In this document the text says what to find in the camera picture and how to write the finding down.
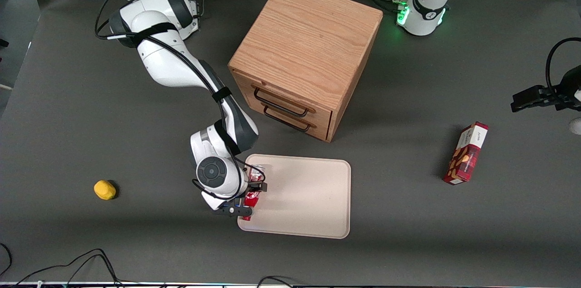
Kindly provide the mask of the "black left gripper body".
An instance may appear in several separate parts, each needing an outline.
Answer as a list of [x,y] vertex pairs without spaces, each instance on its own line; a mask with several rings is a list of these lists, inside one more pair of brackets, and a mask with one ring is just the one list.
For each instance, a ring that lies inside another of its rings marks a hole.
[[553,89],[559,97],[555,104],[556,111],[571,109],[580,112],[581,66],[567,71]]

